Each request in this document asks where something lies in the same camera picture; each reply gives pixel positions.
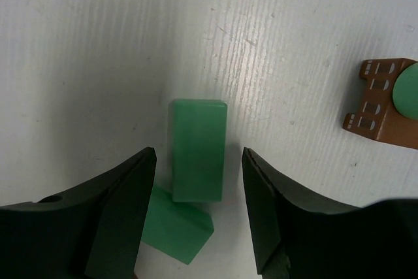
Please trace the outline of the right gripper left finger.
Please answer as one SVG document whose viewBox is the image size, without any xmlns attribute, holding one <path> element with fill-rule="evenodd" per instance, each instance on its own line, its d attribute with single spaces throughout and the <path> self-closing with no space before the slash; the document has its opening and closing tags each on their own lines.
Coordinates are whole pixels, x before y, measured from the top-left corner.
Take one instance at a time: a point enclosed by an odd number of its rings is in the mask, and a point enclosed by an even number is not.
<svg viewBox="0 0 418 279">
<path fill-rule="evenodd" d="M 132 278 L 156 154 L 34 202 L 1 207 L 2 278 Z"/>
</svg>

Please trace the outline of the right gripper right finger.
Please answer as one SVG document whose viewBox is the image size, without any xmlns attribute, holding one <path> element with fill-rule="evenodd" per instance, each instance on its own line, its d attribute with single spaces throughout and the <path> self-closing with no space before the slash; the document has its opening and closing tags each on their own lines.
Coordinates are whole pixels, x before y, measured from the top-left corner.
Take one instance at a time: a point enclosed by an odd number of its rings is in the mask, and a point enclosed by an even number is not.
<svg viewBox="0 0 418 279">
<path fill-rule="evenodd" d="M 344 204 L 282 174 L 249 148 L 242 170 L 263 278 L 417 277 L 416 199 Z"/>
</svg>

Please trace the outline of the green long block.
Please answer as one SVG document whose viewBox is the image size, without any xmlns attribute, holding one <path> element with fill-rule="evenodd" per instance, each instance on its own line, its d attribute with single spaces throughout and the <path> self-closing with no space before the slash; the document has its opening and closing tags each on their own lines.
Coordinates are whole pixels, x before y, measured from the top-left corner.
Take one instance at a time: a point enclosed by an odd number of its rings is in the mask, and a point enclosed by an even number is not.
<svg viewBox="0 0 418 279">
<path fill-rule="evenodd" d="M 142 242 L 188 265 L 214 232 L 212 217 L 154 185 L 142 232 Z"/>
</svg>

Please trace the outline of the brown cube block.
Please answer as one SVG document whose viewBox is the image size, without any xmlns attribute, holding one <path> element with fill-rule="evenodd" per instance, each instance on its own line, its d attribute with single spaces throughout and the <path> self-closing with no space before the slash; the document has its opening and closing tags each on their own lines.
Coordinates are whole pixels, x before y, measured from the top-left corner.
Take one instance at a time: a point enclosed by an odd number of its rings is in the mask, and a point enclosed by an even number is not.
<svg viewBox="0 0 418 279">
<path fill-rule="evenodd" d="M 407 58 L 367 59 L 359 77 L 366 87 L 359 109 L 346 114 L 343 128 L 362 137 L 417 149 L 417 120 L 403 116 L 393 103 L 393 88 L 403 71 L 416 68 Z"/>
</svg>

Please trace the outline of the green small block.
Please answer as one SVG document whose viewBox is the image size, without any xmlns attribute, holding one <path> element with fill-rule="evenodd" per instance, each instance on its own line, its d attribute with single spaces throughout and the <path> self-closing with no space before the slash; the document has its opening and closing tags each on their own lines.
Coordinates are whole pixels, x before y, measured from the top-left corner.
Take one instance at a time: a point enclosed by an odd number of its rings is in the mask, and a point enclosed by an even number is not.
<svg viewBox="0 0 418 279">
<path fill-rule="evenodd" d="M 417 120 L 417 63 L 405 68 L 396 79 L 393 87 L 393 103 L 397 111 L 404 117 Z"/>
</svg>

